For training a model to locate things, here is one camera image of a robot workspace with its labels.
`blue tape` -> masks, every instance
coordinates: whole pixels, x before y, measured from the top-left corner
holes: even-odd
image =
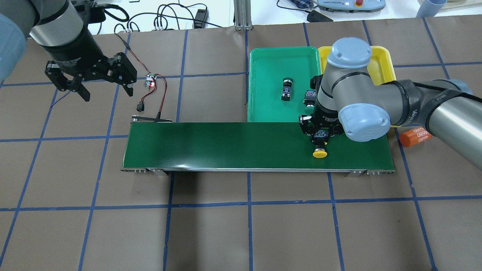
[[[303,23],[303,30],[305,32],[306,46],[309,46],[308,30],[306,29],[306,23]]]
[[[62,97],[60,97],[58,100],[56,100],[55,102],[53,102],[50,107],[54,106],[56,103],[58,103],[60,100],[62,100],[65,96],[67,96],[68,94],[70,93],[70,91],[67,91],[67,93],[65,93]]]
[[[184,75],[184,78],[188,77],[212,77],[212,76],[232,76],[232,75],[241,75],[245,74],[245,72],[231,72],[231,73],[210,73],[210,74],[193,74],[193,75]]]
[[[425,29],[427,30],[428,36],[430,37],[430,41],[432,41],[433,48],[435,49],[435,52],[437,53],[437,57],[439,58],[440,64],[442,65],[443,72],[445,73],[445,76],[447,77],[447,79],[450,79],[447,68],[445,68],[445,64],[443,63],[442,56],[440,55],[439,48],[435,44],[435,40],[433,39],[432,33],[430,32],[430,29],[428,27],[427,21],[423,17],[422,17],[422,20],[423,20],[423,23],[425,25]]]
[[[411,64],[411,65],[393,65],[394,68],[415,68],[415,67],[441,67],[442,64]]]
[[[186,29],[184,34],[184,47],[182,50],[182,62],[181,62],[181,76],[179,77],[179,96],[177,97],[177,113],[176,122],[179,122],[179,115],[181,114],[181,98],[182,98],[182,85],[184,81],[184,64],[186,63],[186,48],[187,48],[187,33],[189,30]]]
[[[330,200],[332,204],[333,223],[335,225],[336,246],[338,247],[338,257],[340,259],[340,269],[341,271],[345,271],[345,262],[343,261],[343,252],[341,250],[340,229],[338,228],[338,215],[336,214],[335,192],[333,191],[331,173],[328,172],[327,175],[328,175],[328,186],[330,188]]]
[[[54,96],[52,97],[52,103],[55,101],[55,98],[57,97],[57,93],[58,93],[58,91],[55,90]],[[43,124],[40,139],[42,139],[43,135],[45,134],[45,130],[47,129],[47,124],[49,122],[51,113],[52,113],[52,107],[49,107],[49,112],[47,113],[47,117],[45,118],[45,123]],[[28,182],[30,180],[30,176],[32,175],[32,170],[33,170],[33,167],[35,165],[35,160],[37,159],[37,155],[39,154],[39,149],[40,149],[41,143],[42,143],[42,141],[39,141],[38,144],[37,144],[37,148],[35,149],[35,153],[34,153],[33,158],[32,158],[32,163],[30,164],[30,168],[28,169],[28,174],[27,174],[27,177],[25,179],[24,187],[22,188],[22,193],[20,194],[20,199],[18,200],[17,208],[15,210],[15,214],[13,215],[13,219],[12,219],[12,223],[10,225],[10,229],[8,230],[7,239],[5,240],[5,244],[3,245],[3,249],[2,249],[2,252],[1,252],[1,255],[0,255],[0,268],[1,268],[1,265],[3,263],[3,258],[5,257],[5,252],[7,251],[8,243],[9,243],[10,238],[12,236],[13,228],[14,228],[15,222],[17,220],[17,216],[18,216],[20,206],[22,205],[22,201],[23,201],[24,196],[25,196],[25,191],[27,190],[27,186],[28,186]]]
[[[95,206],[94,210],[164,209],[168,207],[169,207],[168,204]]]
[[[0,142],[27,142],[27,141],[40,141],[40,138],[0,139]]]
[[[372,46],[373,45],[372,39],[370,38],[370,33],[368,33],[368,27],[366,27],[366,22],[365,22],[365,20],[362,20],[361,22],[363,23],[363,28],[365,29],[365,35],[366,35],[366,39],[368,41],[368,44],[370,46]]]
[[[422,235],[425,242],[425,247],[427,248],[430,265],[432,266],[432,269],[434,271],[438,271],[437,267],[435,266],[435,261],[433,260],[432,250],[430,248],[430,243],[428,242],[427,231],[425,230],[425,224],[423,222],[420,206],[418,205],[417,194],[415,193],[415,188],[413,187],[412,176],[408,168],[407,158],[405,157],[405,152],[403,151],[403,146],[402,146],[402,143],[400,142],[400,133],[398,132],[398,128],[395,128],[395,134],[397,135],[398,147],[400,149],[400,153],[402,154],[403,165],[405,166],[405,171],[407,173],[408,184],[410,185],[410,189],[412,190],[412,196],[415,203],[415,209],[417,211],[418,222],[420,223],[420,228],[422,230]]]
[[[379,198],[379,199],[344,199],[335,200],[336,203],[386,203],[386,202],[409,202],[413,198]]]
[[[419,201],[478,200],[482,195],[417,197]]]
[[[37,86],[37,85],[53,85],[53,83],[52,82],[35,82],[35,83],[3,84],[4,87]]]
[[[245,94],[246,94],[246,100],[245,100],[245,105],[248,104],[249,100],[249,54],[248,54],[248,30],[244,31],[244,87],[245,89]]]
[[[167,268],[167,252],[168,252],[168,242],[169,242],[169,230],[171,228],[171,211],[173,205],[173,195],[174,195],[174,180],[175,180],[175,173],[171,173],[171,184],[169,187],[169,201],[168,201],[168,208],[167,208],[167,218],[166,218],[166,235],[164,237],[164,255],[163,255],[163,271],[166,271]]]
[[[253,271],[253,212],[251,205],[251,172],[246,174],[248,187],[248,246],[249,246],[249,271]]]
[[[79,211],[90,210],[89,206],[66,206],[66,207],[23,207],[19,211]]]
[[[130,41],[131,41],[131,34],[129,33],[129,35],[127,36],[126,43],[129,44]],[[124,54],[127,54],[127,47],[124,50]],[[107,126],[106,142],[104,144],[104,150],[102,152],[102,158],[100,160],[99,172],[97,174],[97,181],[95,183],[95,188],[94,188],[94,195],[92,196],[92,203],[91,203],[90,211],[89,211],[89,219],[87,220],[87,227],[85,229],[84,241],[82,243],[82,250],[80,252],[78,271],[82,270],[82,266],[84,264],[85,249],[87,247],[87,240],[89,239],[89,231],[90,231],[90,226],[91,226],[91,222],[92,222],[92,216],[94,215],[94,208],[95,208],[95,201],[97,199],[97,192],[99,191],[99,180],[100,180],[100,177],[102,176],[102,170],[104,168],[104,161],[105,161],[106,154],[107,154],[107,147],[109,145],[110,129],[112,128],[112,121],[114,119],[114,112],[115,112],[115,109],[116,109],[117,94],[119,93],[119,87],[120,87],[119,85],[116,86],[116,91],[115,91],[114,98],[113,98],[113,101],[112,101],[112,108],[110,109],[110,119],[109,119],[109,124]]]

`black cable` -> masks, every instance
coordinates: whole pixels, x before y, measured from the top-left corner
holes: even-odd
[[[307,11],[307,10],[301,10],[301,9],[292,9],[292,8],[282,7],[282,6],[280,6],[280,0],[278,0],[278,1],[276,2],[276,6],[277,6],[277,7],[279,7],[279,8],[282,8],[282,9],[287,9],[287,10],[296,10],[296,11],[303,11],[303,12],[309,13],[309,11]]]
[[[166,7],[169,7],[169,8],[173,11],[174,16],[176,17],[177,28],[178,28],[178,29],[181,29],[181,27],[179,26],[179,19],[178,19],[178,17],[177,17],[176,11],[175,11],[171,6],[166,5],[166,4],[160,5],[159,7],[157,7],[157,15],[162,15],[162,12],[164,12],[164,9],[165,9]]]
[[[122,24],[116,24],[116,26],[114,26],[114,34],[117,33],[117,32],[116,32],[116,28],[117,28],[118,26],[121,26],[122,29],[124,29],[124,32],[126,32],[126,29],[125,29],[125,27],[124,27]]]
[[[194,6],[197,6],[197,5],[203,5],[204,7],[206,7],[206,9],[208,9],[208,6],[206,6],[206,4],[203,4],[203,3],[197,3],[197,4],[193,4],[193,5],[186,6],[186,7],[190,8],[190,7],[194,7]]]
[[[140,16],[140,15],[145,15],[145,14],[159,15],[159,14],[154,13],[154,12],[142,12],[142,13],[139,13],[139,14],[136,14],[136,15],[132,16],[131,20],[134,19],[134,17]],[[163,15],[163,16],[168,17],[168,18],[178,18],[178,19],[181,19],[181,20],[192,20],[191,18],[174,17],[174,16],[169,16],[169,15]],[[208,23],[208,22],[202,21],[202,20],[194,19],[194,21],[200,22],[200,23],[205,23],[207,25],[211,25],[211,26],[214,26],[214,27],[222,27],[222,26],[215,25],[215,24],[212,24],[212,23]]]
[[[154,28],[159,28],[159,30],[161,30],[161,27],[159,25],[156,25],[156,22],[157,22],[157,18],[161,17],[161,25],[162,25],[162,19],[166,20],[166,27],[163,27],[162,30],[166,30],[168,25],[169,25],[169,22],[167,21],[167,19],[164,17],[164,15],[158,15],[156,18],[154,18]]]
[[[189,10],[186,6],[183,6],[183,5],[177,4],[177,3],[171,3],[171,4],[167,4],[166,7],[171,6],[171,5],[180,6],[181,8],[186,9],[186,10],[189,12],[189,14],[191,14],[191,17],[192,17],[192,19],[194,20],[194,15],[192,14],[191,10]]]
[[[132,32],[132,24],[135,24],[135,26],[137,27],[137,30],[138,30],[139,32],[141,32],[141,29],[139,28],[139,26],[138,26],[135,22],[131,22],[131,23],[129,24],[129,28],[131,29],[131,32]]]
[[[116,21],[119,21],[119,22],[127,22],[129,21],[129,14],[127,14],[127,11],[125,11],[125,9],[123,9],[122,7],[118,6],[118,5],[114,5],[114,4],[98,4],[97,7],[99,8],[102,8],[104,10],[104,13],[109,15],[110,17],[112,17],[114,20]],[[125,15],[125,19],[121,19],[115,15],[113,15],[112,13],[108,12],[107,10],[108,9],[114,9],[114,10],[118,10],[120,12],[122,12],[124,15]]]
[[[102,29],[102,22],[100,22],[100,27],[99,27],[99,31],[97,31],[97,34],[96,35],[99,35],[100,34],[100,30]]]

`yellow tray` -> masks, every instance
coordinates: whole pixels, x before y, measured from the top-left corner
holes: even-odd
[[[390,53],[381,46],[371,46],[372,58],[368,64],[368,73],[372,77],[373,84],[381,85],[386,82],[394,81],[395,71],[391,62]],[[331,51],[331,46],[323,46],[318,48],[320,53],[321,73],[325,72],[326,58]]]

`silver robot arm segment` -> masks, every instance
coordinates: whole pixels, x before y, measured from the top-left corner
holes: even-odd
[[[310,120],[315,129],[320,116],[333,112],[347,137],[360,142],[383,136],[391,126],[420,123],[482,170],[482,99],[458,80],[375,86],[370,57],[370,46],[358,38],[333,44]]]

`metal cylinder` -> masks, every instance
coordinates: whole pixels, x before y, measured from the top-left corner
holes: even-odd
[[[434,110],[428,126],[434,136],[482,170],[482,103],[452,98]]]

